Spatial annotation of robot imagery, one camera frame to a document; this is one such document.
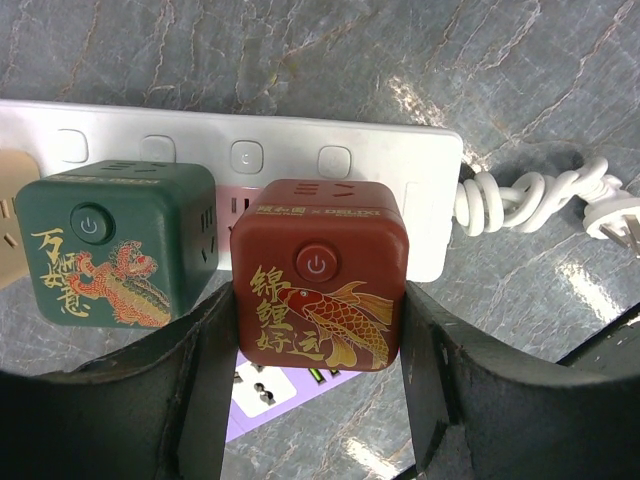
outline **white button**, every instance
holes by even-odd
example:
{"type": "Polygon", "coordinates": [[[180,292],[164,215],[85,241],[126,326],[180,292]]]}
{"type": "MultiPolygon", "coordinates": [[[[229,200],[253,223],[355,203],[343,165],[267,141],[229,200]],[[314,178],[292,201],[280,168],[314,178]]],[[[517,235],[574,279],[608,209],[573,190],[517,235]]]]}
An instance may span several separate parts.
{"type": "Polygon", "coordinates": [[[169,137],[151,135],[140,142],[140,160],[143,162],[174,163],[176,145],[169,137]]]}
{"type": "Polygon", "coordinates": [[[326,178],[346,178],[351,170],[351,152],[344,147],[324,147],[318,156],[318,171],[326,178]]]}
{"type": "Polygon", "coordinates": [[[89,158],[87,138],[77,130],[58,130],[53,141],[55,158],[66,163],[84,163],[89,158]]]}
{"type": "Polygon", "coordinates": [[[258,173],[262,170],[262,146],[256,142],[241,141],[231,146],[231,168],[238,173],[258,173]]]}

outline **cube socket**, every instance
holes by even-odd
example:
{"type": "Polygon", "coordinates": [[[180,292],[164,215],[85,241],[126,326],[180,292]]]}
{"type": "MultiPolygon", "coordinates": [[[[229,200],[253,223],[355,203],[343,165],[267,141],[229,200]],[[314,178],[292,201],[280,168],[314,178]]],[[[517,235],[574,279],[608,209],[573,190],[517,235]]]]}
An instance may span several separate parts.
{"type": "Polygon", "coordinates": [[[398,351],[408,252],[386,186],[271,183],[231,233],[240,349],[260,365],[386,368],[398,351]]]}
{"type": "Polygon", "coordinates": [[[199,165],[100,162],[27,185],[16,209],[38,306],[60,325],[162,327],[218,265],[199,165]]]}

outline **green plastic casing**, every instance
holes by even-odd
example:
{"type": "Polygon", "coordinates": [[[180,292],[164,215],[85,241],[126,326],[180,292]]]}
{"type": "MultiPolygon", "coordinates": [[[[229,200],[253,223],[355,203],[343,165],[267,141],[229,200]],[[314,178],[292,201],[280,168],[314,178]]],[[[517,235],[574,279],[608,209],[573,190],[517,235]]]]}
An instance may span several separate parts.
{"type": "Polygon", "coordinates": [[[215,198],[211,173],[184,163],[106,161],[25,186],[16,212],[40,311],[92,327],[183,316],[218,265],[215,198]],[[96,219],[110,228],[89,243],[96,219]]]}

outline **dragon illustration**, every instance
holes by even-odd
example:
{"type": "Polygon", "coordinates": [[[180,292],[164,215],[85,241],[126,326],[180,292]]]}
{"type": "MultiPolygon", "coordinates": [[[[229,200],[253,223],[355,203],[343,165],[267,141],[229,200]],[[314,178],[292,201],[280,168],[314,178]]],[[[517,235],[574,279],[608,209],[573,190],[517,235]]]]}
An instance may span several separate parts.
{"type": "Polygon", "coordinates": [[[162,327],[171,320],[169,300],[147,280],[158,264],[140,252],[141,246],[140,242],[122,242],[113,249],[109,261],[98,266],[91,263],[91,253],[77,254],[75,264],[80,273],[69,275],[69,285],[78,295],[106,298],[116,322],[162,327]],[[92,281],[83,283],[80,274],[92,281]]]}

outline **green power button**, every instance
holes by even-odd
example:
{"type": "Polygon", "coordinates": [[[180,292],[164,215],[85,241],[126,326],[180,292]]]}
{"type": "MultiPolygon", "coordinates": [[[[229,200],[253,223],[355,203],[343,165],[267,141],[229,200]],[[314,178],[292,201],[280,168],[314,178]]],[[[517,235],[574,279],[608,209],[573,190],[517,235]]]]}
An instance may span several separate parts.
{"type": "Polygon", "coordinates": [[[85,205],[71,213],[71,228],[80,240],[95,245],[111,237],[113,220],[103,208],[85,205]]]}

